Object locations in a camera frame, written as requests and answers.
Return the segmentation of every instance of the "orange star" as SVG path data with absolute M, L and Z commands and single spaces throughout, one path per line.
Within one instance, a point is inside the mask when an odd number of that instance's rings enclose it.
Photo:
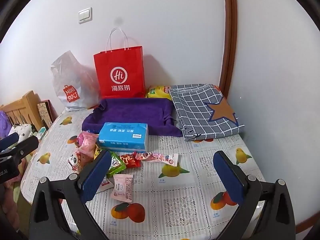
M 226 99 L 222 97 L 220 102 L 216 104 L 205 103 L 212 111 L 212 115 L 209 119 L 209 122 L 217 121 L 219 119 L 225 118 L 229 121 L 233 122 L 236 126 L 238 126 L 238 121 L 235 117 L 234 111 L 231 109 Z

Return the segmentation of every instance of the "light switch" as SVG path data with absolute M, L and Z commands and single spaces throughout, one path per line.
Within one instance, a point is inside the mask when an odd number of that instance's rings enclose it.
M 87 8 L 78 12 L 79 23 L 85 23 L 92 20 L 92 8 Z

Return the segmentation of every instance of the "checkered cloth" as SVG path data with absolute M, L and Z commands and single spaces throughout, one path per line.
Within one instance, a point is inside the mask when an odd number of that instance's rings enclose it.
M 182 125 L 186 141 L 222 138 L 242 131 L 244 124 L 238 126 L 232 121 L 221 118 L 209 121 L 213 110 L 206 103 L 217 104 L 222 93 L 211 84 L 192 84 L 171 86 L 169 90 Z

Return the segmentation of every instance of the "purple cloth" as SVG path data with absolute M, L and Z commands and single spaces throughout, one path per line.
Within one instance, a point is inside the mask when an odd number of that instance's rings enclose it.
M 83 131 L 99 133 L 105 122 L 147 123 L 150 135 L 181 137 L 173 125 L 172 101 L 167 98 L 109 98 L 89 114 L 82 123 Z
M 12 125 L 4 111 L 0 111 L 0 138 L 7 137 Z

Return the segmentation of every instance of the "silver bolt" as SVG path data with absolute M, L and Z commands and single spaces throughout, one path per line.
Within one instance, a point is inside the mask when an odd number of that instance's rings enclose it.
M 284 185 L 285 185 L 285 182 L 284 182 L 283 179 L 279 179 L 279 180 L 278 180 L 278 183 L 279 183 L 281 186 L 284 186 Z
M 72 173 L 72 174 L 69 176 L 69 179 L 70 179 L 70 180 L 75 180 L 77 177 L 78 177 L 77 174 Z
M 46 177 L 42 177 L 41 179 L 40 179 L 40 183 L 45 183 L 47 181 L 47 178 Z
M 249 175 L 248 176 L 248 179 L 250 180 L 250 181 L 255 181 L 257 178 L 255 177 L 255 176 L 253 176 L 253 175 Z

